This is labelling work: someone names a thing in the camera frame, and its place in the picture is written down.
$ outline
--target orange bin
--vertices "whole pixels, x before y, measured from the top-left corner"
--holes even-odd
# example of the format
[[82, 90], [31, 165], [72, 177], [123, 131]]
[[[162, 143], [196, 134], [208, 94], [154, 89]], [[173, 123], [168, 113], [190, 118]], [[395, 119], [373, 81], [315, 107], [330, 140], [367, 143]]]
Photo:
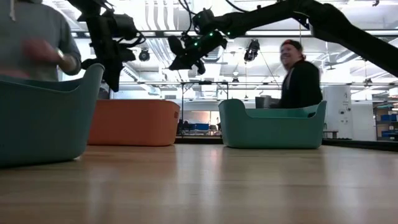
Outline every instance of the orange bin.
[[180, 106], [165, 100], [98, 100], [88, 144], [169, 146]]

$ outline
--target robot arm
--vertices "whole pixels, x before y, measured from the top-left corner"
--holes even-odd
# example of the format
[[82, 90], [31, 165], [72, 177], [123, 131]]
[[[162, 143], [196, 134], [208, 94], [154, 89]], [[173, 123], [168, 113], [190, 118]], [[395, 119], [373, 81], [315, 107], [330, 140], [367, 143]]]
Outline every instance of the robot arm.
[[[141, 44], [145, 37], [139, 32], [131, 17], [116, 15], [112, 5], [107, 0], [68, 0], [81, 12], [78, 21], [85, 21], [90, 33], [91, 44], [96, 59], [85, 60], [81, 67], [87, 69], [94, 63], [101, 63], [105, 67], [103, 80], [109, 87], [119, 91], [119, 76], [123, 69], [123, 62], [135, 60], [129, 48]], [[131, 44], [121, 43], [122, 40], [136, 39]]]
[[254, 11], [232, 12], [219, 17], [204, 9], [193, 17], [195, 31], [201, 38], [185, 42], [184, 49], [176, 37], [169, 37], [170, 48], [177, 56], [170, 69], [189, 69], [193, 64], [203, 66], [200, 60], [203, 56], [219, 45], [226, 47], [227, 41], [219, 31], [233, 39], [255, 27], [288, 18], [310, 29], [314, 37], [340, 44], [398, 77], [398, 63], [391, 57], [398, 55], [397, 48], [355, 27], [331, 4], [315, 0], [285, 0]]

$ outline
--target wooden table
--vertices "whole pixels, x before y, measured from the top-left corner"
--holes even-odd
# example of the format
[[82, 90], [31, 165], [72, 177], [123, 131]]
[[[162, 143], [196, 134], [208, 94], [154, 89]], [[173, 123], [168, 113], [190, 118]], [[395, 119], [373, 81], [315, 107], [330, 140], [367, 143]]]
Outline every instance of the wooden table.
[[396, 224], [398, 154], [89, 147], [0, 170], [0, 223]]

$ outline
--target beanie hat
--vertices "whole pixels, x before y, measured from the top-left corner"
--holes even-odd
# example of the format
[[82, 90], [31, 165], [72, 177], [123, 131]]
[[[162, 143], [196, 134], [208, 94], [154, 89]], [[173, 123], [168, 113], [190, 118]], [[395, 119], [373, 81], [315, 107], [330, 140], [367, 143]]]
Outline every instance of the beanie hat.
[[290, 40], [290, 39], [285, 40], [280, 47], [282, 47], [283, 45], [286, 45], [286, 44], [292, 45], [293, 47], [295, 47], [299, 51], [303, 50], [303, 46], [300, 44], [300, 42], [298, 42], [296, 40]]

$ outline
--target person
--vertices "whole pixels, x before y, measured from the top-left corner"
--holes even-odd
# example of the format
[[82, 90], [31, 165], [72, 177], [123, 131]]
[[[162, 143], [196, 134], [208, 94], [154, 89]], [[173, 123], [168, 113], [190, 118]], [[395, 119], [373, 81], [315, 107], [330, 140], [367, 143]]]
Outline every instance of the person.
[[41, 0], [0, 3], [0, 74], [57, 82], [81, 69], [81, 55], [66, 19]]
[[319, 104], [322, 101], [319, 69], [305, 60], [300, 42], [284, 41], [280, 46], [280, 61], [287, 74], [281, 98], [271, 108], [303, 108]]

